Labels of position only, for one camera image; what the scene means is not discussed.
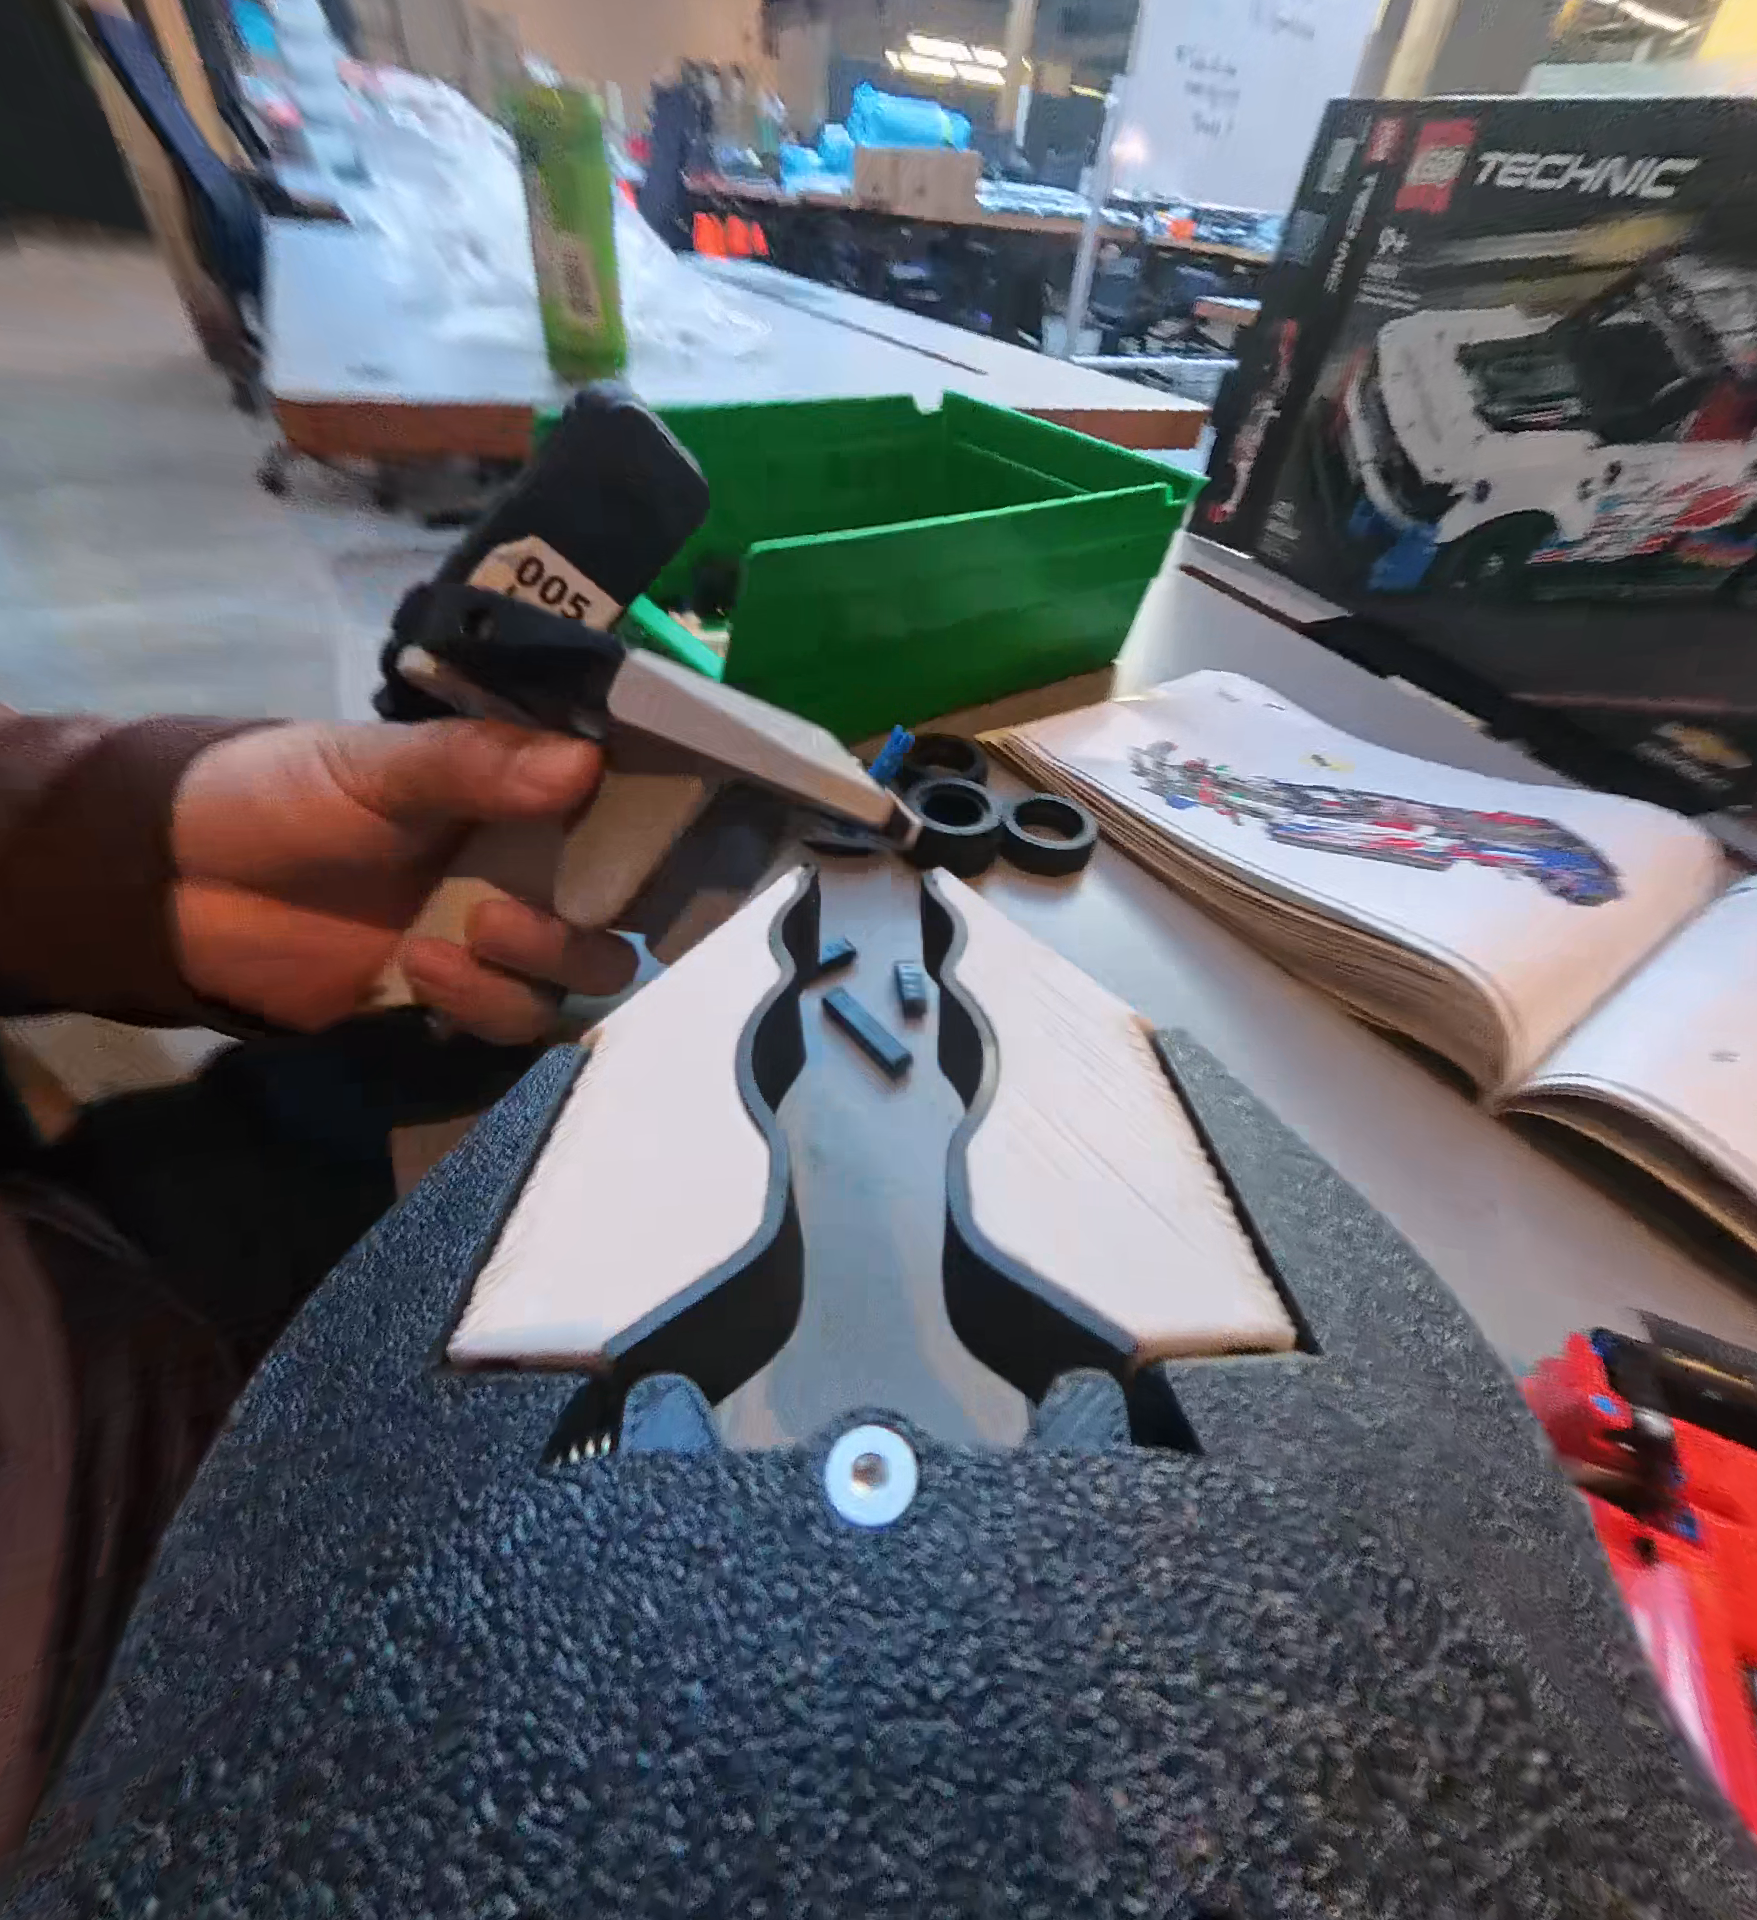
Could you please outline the cardboard box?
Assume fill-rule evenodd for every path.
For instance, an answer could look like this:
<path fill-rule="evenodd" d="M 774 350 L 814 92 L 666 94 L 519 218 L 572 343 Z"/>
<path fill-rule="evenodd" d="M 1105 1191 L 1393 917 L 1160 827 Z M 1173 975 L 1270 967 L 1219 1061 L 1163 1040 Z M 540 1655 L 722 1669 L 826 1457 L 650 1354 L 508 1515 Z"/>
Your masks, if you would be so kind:
<path fill-rule="evenodd" d="M 857 207 L 900 218 L 970 221 L 982 156 L 970 148 L 855 146 L 851 196 Z"/>

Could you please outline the person's left hand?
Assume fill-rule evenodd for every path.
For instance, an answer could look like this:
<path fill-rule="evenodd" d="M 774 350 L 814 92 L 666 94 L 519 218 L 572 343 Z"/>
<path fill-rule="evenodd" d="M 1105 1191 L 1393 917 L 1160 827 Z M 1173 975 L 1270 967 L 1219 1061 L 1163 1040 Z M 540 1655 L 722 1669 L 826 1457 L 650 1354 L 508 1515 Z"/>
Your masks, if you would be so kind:
<path fill-rule="evenodd" d="M 412 931 L 481 827 L 557 827 L 596 794 L 601 754 L 500 720 L 287 722 L 188 764 L 170 808 L 177 970 L 209 1004 L 304 1032 L 359 1011 L 385 972 L 484 1043 L 535 1043 L 559 990 L 617 995 L 636 951 L 517 899 L 463 936 Z"/>

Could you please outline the red black toy car model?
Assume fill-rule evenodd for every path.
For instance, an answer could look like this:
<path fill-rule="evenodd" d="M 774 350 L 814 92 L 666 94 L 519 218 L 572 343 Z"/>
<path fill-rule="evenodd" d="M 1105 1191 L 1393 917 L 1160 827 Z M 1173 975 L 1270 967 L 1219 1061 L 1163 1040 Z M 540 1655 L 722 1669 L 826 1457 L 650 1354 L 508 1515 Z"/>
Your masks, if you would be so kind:
<path fill-rule="evenodd" d="M 1522 1381 L 1668 1712 L 1757 1840 L 1757 1353 L 1661 1317 Z"/>

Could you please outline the white table with wooden edge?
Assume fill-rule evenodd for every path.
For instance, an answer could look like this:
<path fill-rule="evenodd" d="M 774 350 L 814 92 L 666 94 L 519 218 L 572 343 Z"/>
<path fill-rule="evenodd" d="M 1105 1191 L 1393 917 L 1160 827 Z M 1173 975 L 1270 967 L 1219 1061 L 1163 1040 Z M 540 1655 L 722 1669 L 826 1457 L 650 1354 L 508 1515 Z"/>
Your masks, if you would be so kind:
<path fill-rule="evenodd" d="M 653 408 L 968 397 L 1178 465 L 1202 458 L 1208 410 L 1191 399 L 764 262 L 691 255 L 684 269 L 762 333 L 739 354 L 632 343 L 624 381 Z M 269 221 L 264 293 L 269 408 L 281 442 L 317 464 L 513 460 L 559 404 L 534 298 L 506 308 L 495 339 L 448 339 L 400 310 L 362 227 Z"/>

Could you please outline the toy car set box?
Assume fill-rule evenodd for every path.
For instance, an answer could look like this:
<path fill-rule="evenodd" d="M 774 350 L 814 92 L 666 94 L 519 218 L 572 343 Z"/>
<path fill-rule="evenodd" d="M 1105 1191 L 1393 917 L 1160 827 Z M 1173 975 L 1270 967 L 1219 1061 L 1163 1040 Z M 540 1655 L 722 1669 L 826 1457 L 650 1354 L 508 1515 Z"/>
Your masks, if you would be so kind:
<path fill-rule="evenodd" d="M 1191 528 L 1592 786 L 1757 799 L 1757 99 L 1334 101 Z"/>

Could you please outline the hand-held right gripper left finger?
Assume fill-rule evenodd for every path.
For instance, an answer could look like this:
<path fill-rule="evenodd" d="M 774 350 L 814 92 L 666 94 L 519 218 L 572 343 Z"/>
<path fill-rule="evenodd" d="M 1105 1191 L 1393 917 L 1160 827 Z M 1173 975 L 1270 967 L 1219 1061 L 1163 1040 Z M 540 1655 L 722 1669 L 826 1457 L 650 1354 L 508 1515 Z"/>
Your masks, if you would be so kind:
<path fill-rule="evenodd" d="M 797 1323 L 781 1103 L 805 1061 L 820 885 L 796 864 L 588 1032 L 475 1264 L 447 1363 L 679 1374 L 721 1402 Z"/>

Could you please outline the cluttered background workbench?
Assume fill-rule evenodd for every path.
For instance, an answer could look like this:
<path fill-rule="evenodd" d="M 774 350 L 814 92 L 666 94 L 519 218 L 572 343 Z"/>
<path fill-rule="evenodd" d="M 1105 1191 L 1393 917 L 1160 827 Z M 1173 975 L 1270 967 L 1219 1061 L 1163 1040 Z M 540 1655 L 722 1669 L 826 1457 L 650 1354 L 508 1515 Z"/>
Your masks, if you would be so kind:
<path fill-rule="evenodd" d="M 849 181 L 793 185 L 718 171 L 681 176 L 690 213 L 739 221 L 746 250 L 785 274 L 877 298 L 897 269 L 981 272 L 1008 287 L 1034 280 L 1060 299 L 1074 274 L 1085 218 L 1065 187 L 982 178 L 970 199 L 906 212 L 861 196 Z M 1286 217 L 1112 189 L 1090 245 L 1090 299 L 1123 296 L 1249 299 L 1273 263 Z"/>

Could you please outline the green drink can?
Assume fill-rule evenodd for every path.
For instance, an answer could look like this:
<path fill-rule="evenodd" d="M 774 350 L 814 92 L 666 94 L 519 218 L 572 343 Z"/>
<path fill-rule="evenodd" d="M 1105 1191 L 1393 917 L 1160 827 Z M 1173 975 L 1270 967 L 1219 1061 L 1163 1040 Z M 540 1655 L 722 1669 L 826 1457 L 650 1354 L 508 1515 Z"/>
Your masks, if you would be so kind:
<path fill-rule="evenodd" d="M 506 108 L 522 168 L 530 272 L 552 373 L 570 384 L 624 370 L 614 205 L 601 102 L 570 83 L 522 83 Z"/>

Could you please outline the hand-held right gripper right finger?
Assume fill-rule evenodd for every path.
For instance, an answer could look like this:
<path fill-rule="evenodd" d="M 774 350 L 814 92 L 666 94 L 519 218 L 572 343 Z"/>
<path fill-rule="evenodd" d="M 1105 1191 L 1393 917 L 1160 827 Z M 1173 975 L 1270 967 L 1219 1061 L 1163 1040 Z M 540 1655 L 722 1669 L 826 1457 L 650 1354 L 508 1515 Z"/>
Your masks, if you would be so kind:
<path fill-rule="evenodd" d="M 1297 1317 L 1150 1020 L 966 881 L 921 885 L 943 1161 L 941 1302 L 1037 1402 L 1071 1372 L 1297 1353 Z"/>

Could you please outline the grey desk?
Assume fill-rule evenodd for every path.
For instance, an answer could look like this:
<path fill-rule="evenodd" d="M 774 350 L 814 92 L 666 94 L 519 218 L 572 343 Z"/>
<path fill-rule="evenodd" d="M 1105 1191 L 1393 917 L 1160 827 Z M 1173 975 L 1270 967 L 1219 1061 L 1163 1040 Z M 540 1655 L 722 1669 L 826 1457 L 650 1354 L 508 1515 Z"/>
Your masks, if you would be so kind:
<path fill-rule="evenodd" d="M 1107 682 L 939 718 L 978 732 L 1107 692 L 1219 668 L 1344 732 L 1512 780 L 1556 784 L 1455 712 L 1385 682 L 1273 617 L 1244 560 L 1179 536 Z M 806 1270 L 797 1328 L 718 1407 L 739 1448 L 806 1437 L 839 1412 L 892 1407 L 943 1442 L 1008 1443 L 1023 1399 L 953 1339 L 941 1310 L 941 1168 L 959 1103 L 930 1018 L 897 1017 L 892 965 L 921 955 L 918 877 L 883 857 L 821 857 L 820 930 L 851 939 L 846 986 L 897 1025 L 912 1068 L 892 1084 L 803 999 L 806 1064 L 781 1104 Z M 1071 880 L 995 864 L 981 889 L 1145 1018 L 1189 1032 L 1305 1147 L 1393 1222 L 1475 1317 L 1510 1369 L 1567 1332 L 1638 1328 L 1648 1310 L 1757 1350 L 1757 1270 L 1637 1210 L 1582 1141 L 1532 1139 L 1470 1104 L 1424 1058 L 1345 1018 L 1236 931 L 1103 850 Z"/>

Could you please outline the green plastic bin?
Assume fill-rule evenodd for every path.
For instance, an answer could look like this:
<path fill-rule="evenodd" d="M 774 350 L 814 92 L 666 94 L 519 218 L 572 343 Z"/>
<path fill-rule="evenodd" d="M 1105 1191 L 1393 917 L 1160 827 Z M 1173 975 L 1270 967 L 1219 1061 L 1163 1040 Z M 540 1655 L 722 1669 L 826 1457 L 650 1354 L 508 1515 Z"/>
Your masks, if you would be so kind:
<path fill-rule="evenodd" d="M 659 416 L 709 515 L 619 635 L 849 745 L 1105 670 L 1203 483 L 962 394 Z"/>

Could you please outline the whiteboard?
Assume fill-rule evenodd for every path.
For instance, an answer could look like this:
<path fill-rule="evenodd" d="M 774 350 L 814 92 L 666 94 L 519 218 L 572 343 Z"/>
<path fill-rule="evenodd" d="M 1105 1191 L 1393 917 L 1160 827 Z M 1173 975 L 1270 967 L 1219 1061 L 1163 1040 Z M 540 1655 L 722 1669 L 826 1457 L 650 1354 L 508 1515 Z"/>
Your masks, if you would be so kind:
<path fill-rule="evenodd" d="M 1114 96 L 1111 187 L 1282 213 L 1379 3 L 1141 3 Z"/>

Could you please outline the clear plastic bag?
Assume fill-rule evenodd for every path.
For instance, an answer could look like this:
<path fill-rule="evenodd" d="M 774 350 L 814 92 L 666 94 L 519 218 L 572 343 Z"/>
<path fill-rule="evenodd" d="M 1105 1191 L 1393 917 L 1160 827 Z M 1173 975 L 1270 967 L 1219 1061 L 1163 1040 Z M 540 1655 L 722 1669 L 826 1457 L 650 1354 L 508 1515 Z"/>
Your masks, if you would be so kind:
<path fill-rule="evenodd" d="M 367 70 L 364 181 L 349 201 L 350 221 L 382 250 L 382 272 L 405 308 L 448 339 L 501 340 L 519 327 L 548 364 L 530 272 L 524 182 L 506 108 L 535 78 L 564 83 L 530 62 L 506 87 L 504 114 L 475 108 L 452 83 L 400 68 Z M 603 99 L 591 87 L 570 83 Z M 755 357 L 768 322 L 707 283 L 641 218 L 624 181 L 624 152 L 605 122 L 617 191 L 614 227 L 624 345 L 655 349 L 681 362 Z"/>

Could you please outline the long black toy beam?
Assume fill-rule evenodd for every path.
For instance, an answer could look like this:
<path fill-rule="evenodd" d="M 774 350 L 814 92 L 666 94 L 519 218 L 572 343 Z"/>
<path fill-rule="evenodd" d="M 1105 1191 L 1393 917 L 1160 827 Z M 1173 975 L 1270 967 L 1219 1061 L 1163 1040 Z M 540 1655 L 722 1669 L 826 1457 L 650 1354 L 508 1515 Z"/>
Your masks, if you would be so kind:
<path fill-rule="evenodd" d="M 857 995 L 829 990 L 821 995 L 820 1008 L 892 1084 L 907 1076 L 910 1047 Z"/>

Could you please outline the open instruction booklet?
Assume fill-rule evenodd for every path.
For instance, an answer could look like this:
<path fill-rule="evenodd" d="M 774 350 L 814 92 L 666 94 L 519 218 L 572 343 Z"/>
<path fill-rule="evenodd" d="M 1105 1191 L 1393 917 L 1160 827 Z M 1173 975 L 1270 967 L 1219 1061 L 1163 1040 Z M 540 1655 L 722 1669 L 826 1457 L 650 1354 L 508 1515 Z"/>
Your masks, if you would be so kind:
<path fill-rule="evenodd" d="M 981 745 L 1490 1114 L 1757 1262 L 1757 873 L 1707 828 L 1391 752 L 1221 670 Z"/>

